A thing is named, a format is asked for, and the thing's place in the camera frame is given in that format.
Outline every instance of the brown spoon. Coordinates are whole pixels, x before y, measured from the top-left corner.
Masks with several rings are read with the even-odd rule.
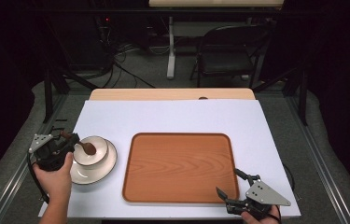
[[[61,131],[61,136],[65,139],[70,139],[72,135],[70,133]],[[82,143],[82,142],[77,142],[79,145],[82,146],[84,149],[84,152],[87,153],[87,155],[95,155],[96,154],[96,147],[92,143]]]

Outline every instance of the table leg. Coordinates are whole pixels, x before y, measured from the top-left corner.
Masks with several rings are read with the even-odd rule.
[[[169,17],[169,61],[168,72],[166,74],[168,79],[173,79],[175,77],[175,41],[173,25],[173,17]]]

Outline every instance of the wooden board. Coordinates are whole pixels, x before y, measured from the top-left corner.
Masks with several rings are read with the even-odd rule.
[[[131,203],[223,203],[239,198],[230,138],[222,133],[139,133],[122,195]]]

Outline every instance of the chair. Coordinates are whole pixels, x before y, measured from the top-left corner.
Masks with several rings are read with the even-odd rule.
[[[198,67],[198,87],[201,76],[249,75],[249,88],[252,88],[259,50],[269,40],[270,34],[266,25],[225,26],[209,31],[198,46],[197,60],[189,79],[193,79]]]

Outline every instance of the white plate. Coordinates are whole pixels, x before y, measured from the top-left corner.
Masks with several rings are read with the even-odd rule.
[[[70,170],[73,183],[91,184],[101,180],[110,173],[117,161],[117,151],[111,142],[107,140],[106,142],[108,153],[105,154],[102,163],[94,166],[94,169],[86,169],[86,166],[80,165],[73,160],[72,169]]]

